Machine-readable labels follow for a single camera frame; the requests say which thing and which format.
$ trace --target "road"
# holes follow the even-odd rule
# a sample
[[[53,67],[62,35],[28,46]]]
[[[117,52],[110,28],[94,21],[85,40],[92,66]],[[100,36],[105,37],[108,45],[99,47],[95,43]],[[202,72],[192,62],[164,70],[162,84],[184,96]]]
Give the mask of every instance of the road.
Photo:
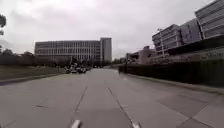
[[[224,98],[94,69],[0,87],[3,128],[223,128]]]

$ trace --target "concrete barrier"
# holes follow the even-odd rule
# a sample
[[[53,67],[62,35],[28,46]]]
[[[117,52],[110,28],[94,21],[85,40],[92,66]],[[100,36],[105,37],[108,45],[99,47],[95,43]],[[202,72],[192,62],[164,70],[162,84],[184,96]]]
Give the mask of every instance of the concrete barrier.
[[[48,75],[39,75],[39,76],[0,80],[0,86],[17,83],[17,82],[28,81],[28,80],[41,79],[41,78],[45,78],[45,77],[52,77],[52,76],[57,76],[57,75],[61,75],[61,74],[58,73],[58,74],[48,74]]]

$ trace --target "hedge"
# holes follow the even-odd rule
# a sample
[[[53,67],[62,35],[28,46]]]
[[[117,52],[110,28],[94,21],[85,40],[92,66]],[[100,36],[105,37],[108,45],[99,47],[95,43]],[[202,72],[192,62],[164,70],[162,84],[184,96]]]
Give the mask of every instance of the hedge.
[[[190,84],[224,87],[224,60],[120,66],[120,72]]]

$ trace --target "overcast sky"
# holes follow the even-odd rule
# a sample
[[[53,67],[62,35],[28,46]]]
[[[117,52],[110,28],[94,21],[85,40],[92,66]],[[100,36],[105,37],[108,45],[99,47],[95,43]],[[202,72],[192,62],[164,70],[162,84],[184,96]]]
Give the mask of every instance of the overcast sky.
[[[5,35],[14,52],[35,41],[112,37],[113,57],[153,47],[158,28],[181,25],[213,0],[0,0]]]

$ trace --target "building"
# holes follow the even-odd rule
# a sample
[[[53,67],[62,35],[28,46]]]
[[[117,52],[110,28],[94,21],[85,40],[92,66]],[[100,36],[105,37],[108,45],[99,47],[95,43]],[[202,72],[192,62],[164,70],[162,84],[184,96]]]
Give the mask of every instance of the building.
[[[166,29],[159,29],[159,32],[152,36],[157,55],[166,56],[167,50],[182,45],[180,30],[180,26],[173,24]]]
[[[224,59],[224,35],[204,39],[189,45],[170,49],[170,62],[194,62]]]
[[[139,64],[146,64],[150,57],[156,55],[156,51],[154,49],[150,49],[149,46],[145,46],[142,50],[139,52]]]
[[[202,40],[202,34],[197,19],[190,20],[180,26],[183,45]]]
[[[130,63],[137,63],[137,60],[139,59],[139,53],[127,53],[126,54],[126,59]]]
[[[195,14],[205,39],[224,35],[224,0],[215,0]]]
[[[35,55],[51,60],[109,61],[112,60],[112,39],[36,42]]]

